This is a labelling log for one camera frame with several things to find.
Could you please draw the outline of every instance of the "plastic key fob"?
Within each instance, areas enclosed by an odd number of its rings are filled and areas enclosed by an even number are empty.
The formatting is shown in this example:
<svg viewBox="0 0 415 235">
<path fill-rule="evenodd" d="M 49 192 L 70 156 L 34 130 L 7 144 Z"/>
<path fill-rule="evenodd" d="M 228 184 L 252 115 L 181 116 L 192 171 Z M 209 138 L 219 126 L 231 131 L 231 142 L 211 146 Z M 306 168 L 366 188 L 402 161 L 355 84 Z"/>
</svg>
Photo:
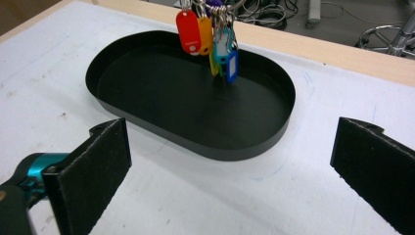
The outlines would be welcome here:
<svg viewBox="0 0 415 235">
<path fill-rule="evenodd" d="M 213 50 L 213 34 L 211 31 L 211 20 L 207 17 L 198 19 L 199 32 L 201 35 L 202 46 L 199 55 L 208 55 Z"/>
<path fill-rule="evenodd" d="M 196 14 L 192 11 L 181 11 L 176 16 L 176 24 L 183 50 L 190 54 L 198 53 L 202 41 Z"/>
<path fill-rule="evenodd" d="M 228 83 L 233 83 L 238 76 L 239 63 L 238 63 L 238 50 L 234 50 L 229 54 L 226 61 L 226 80 Z"/>
<path fill-rule="evenodd" d="M 208 59 L 209 59 L 209 62 L 210 62 L 210 71 L 211 71 L 211 74 L 214 75 L 214 76 L 216 76 L 219 73 L 220 64 L 218 64 L 217 61 L 214 59 L 213 52 L 210 52 L 208 54 Z"/>
<path fill-rule="evenodd" d="M 217 30 L 213 45 L 214 59 L 224 65 L 228 60 L 229 54 L 232 52 L 233 34 L 228 27 Z"/>
</svg>

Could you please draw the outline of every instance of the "yellow key tag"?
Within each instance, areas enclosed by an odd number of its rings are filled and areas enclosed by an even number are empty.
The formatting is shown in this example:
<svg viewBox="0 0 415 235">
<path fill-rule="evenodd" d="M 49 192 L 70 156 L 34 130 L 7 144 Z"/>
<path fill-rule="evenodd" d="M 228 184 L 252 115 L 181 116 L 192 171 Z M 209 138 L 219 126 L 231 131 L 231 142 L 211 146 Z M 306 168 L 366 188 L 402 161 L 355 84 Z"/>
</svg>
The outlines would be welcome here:
<svg viewBox="0 0 415 235">
<path fill-rule="evenodd" d="M 208 59 L 210 61 L 211 74 L 216 76 L 219 73 L 220 64 L 214 59 L 212 51 L 210 51 L 210 53 L 208 54 Z"/>
<path fill-rule="evenodd" d="M 211 20 L 208 17 L 198 18 L 199 33 L 202 40 L 202 46 L 199 55 L 208 55 L 213 50 L 213 34 L 211 30 Z"/>
</svg>

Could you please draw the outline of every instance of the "blue key tag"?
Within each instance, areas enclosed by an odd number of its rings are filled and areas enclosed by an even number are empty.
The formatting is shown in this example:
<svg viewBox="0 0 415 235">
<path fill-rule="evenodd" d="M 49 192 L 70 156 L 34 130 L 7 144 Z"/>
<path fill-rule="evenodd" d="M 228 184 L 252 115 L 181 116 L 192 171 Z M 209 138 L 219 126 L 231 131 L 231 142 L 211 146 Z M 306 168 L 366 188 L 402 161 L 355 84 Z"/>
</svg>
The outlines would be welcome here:
<svg viewBox="0 0 415 235">
<path fill-rule="evenodd" d="M 214 59 L 224 65 L 232 51 L 233 31 L 228 27 L 220 28 L 216 31 L 213 45 Z"/>
<path fill-rule="evenodd" d="M 233 83 L 238 76 L 239 63 L 238 63 L 238 50 L 234 50 L 229 54 L 226 61 L 226 80 L 228 83 Z"/>
</svg>

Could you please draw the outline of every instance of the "floor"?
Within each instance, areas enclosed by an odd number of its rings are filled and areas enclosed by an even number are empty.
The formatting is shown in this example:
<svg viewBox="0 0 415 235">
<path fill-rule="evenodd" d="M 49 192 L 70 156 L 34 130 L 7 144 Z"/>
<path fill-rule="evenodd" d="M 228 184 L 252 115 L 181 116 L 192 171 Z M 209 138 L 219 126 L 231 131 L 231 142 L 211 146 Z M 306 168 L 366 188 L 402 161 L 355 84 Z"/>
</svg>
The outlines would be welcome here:
<svg viewBox="0 0 415 235">
<path fill-rule="evenodd" d="M 59 0 L 0 0 L 0 35 L 30 19 Z M 173 7 L 178 0 L 147 0 Z M 256 9 L 260 3 L 279 3 L 287 9 L 285 2 L 296 0 L 247 0 L 254 4 L 248 9 Z M 415 9 L 415 0 L 321 0 L 321 21 L 313 28 L 307 28 L 309 0 L 297 0 L 298 13 L 287 19 L 285 31 L 313 38 L 354 46 L 365 30 L 385 24 L 403 25 Z M 262 4 L 263 11 L 267 4 Z"/>
<path fill-rule="evenodd" d="M 177 0 L 149 1 L 165 6 L 177 3 Z M 284 2 L 280 0 L 279 5 L 287 9 Z M 321 0 L 321 21 L 308 29 L 308 3 L 308 0 L 298 0 L 299 11 L 287 20 L 284 30 L 348 46 L 355 46 L 360 34 L 369 28 L 386 24 L 403 25 L 414 10 L 414 4 L 407 0 Z"/>
</svg>

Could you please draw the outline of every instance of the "red key tag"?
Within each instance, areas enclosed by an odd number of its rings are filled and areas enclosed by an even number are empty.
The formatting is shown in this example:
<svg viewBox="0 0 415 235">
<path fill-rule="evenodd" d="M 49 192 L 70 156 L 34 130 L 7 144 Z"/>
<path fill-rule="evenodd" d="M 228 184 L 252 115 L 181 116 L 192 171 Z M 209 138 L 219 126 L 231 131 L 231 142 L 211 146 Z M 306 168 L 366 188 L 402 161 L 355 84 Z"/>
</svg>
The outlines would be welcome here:
<svg viewBox="0 0 415 235">
<path fill-rule="evenodd" d="M 181 11 L 176 17 L 180 43 L 187 53 L 198 53 L 202 46 L 198 18 L 192 11 Z"/>
</svg>

